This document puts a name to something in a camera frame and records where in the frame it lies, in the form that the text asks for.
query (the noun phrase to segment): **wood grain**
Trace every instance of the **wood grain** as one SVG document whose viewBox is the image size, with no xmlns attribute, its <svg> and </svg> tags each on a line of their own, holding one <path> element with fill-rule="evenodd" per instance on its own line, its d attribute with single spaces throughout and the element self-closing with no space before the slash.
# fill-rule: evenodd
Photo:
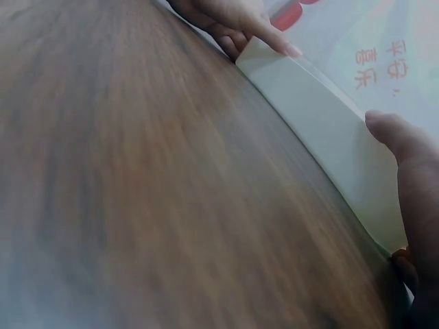
<svg viewBox="0 0 439 329">
<path fill-rule="evenodd" d="M 148 0 L 0 0 L 1 328 L 388 328 L 403 290 L 296 136 Z"/>
</svg>

